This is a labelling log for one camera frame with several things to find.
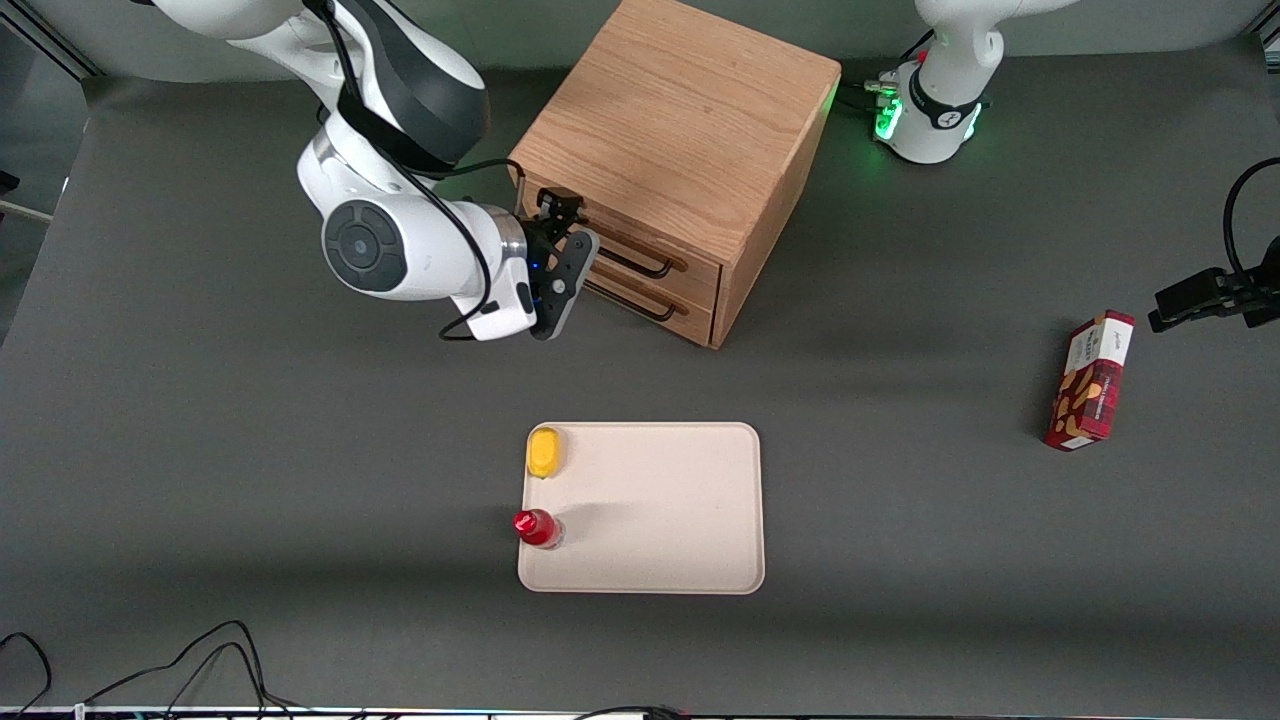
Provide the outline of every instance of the yellow object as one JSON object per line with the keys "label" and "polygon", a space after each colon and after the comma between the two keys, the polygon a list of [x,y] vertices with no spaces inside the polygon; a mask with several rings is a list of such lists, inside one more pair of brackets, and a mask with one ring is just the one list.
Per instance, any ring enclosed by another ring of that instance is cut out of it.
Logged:
{"label": "yellow object", "polygon": [[538,428],[529,438],[529,474],[549,478],[559,469],[559,433],[552,428]]}

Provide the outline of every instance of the black metal handle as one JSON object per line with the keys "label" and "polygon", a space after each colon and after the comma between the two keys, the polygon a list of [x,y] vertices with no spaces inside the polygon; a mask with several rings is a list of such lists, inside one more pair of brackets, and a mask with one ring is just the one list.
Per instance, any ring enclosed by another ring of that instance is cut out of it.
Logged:
{"label": "black metal handle", "polygon": [[609,250],[608,247],[604,247],[603,245],[600,246],[599,254],[604,255],[609,260],[613,260],[618,265],[622,265],[623,268],[631,270],[632,273],[640,273],[641,275],[655,281],[660,281],[662,278],[667,277],[667,273],[669,273],[671,268],[675,266],[676,264],[675,260],[667,258],[667,261],[663,263],[660,268],[654,270],[650,268],[645,268],[644,265],[636,263],[635,260],[623,258],[622,255],[618,255],[617,252]]}
{"label": "black metal handle", "polygon": [[640,315],[644,315],[645,318],[649,318],[650,320],[653,320],[655,323],[666,323],[667,320],[671,319],[672,315],[675,315],[678,311],[678,309],[676,307],[675,304],[668,302],[667,304],[667,311],[662,313],[662,314],[658,314],[658,313],[654,313],[653,310],[649,310],[648,307],[643,307],[640,305],[636,305],[635,302],[627,300],[626,297],[622,297],[621,295],[613,292],[612,290],[607,290],[607,288],[602,287],[598,283],[594,283],[591,281],[586,281],[585,284],[586,284],[586,287],[594,290],[595,292],[599,292],[604,297],[608,297],[609,300],[612,300],[612,301],[617,302],[618,305],[626,307],[627,310],[631,310],[632,313],[637,313]]}

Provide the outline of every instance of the cardboard box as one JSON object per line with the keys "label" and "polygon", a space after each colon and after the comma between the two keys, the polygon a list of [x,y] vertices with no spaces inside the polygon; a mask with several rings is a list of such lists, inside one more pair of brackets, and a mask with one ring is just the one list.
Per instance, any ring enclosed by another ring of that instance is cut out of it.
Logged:
{"label": "cardboard box", "polygon": [[1111,436],[1133,318],[1107,310],[1071,333],[1044,442],[1071,451]]}

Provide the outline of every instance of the wooden cabinet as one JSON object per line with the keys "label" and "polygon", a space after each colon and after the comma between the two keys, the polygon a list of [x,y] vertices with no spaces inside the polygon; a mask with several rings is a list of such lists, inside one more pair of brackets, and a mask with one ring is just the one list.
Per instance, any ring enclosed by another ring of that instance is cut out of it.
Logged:
{"label": "wooden cabinet", "polygon": [[512,151],[585,200],[596,292],[719,347],[804,190],[840,65],[675,0],[622,0]]}

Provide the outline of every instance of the red bottle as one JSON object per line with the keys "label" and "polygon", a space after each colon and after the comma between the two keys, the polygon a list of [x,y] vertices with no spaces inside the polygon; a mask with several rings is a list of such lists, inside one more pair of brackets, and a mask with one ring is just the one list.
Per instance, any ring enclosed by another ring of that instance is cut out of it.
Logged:
{"label": "red bottle", "polygon": [[552,550],[564,538],[564,525],[545,510],[521,510],[512,521],[521,542]]}

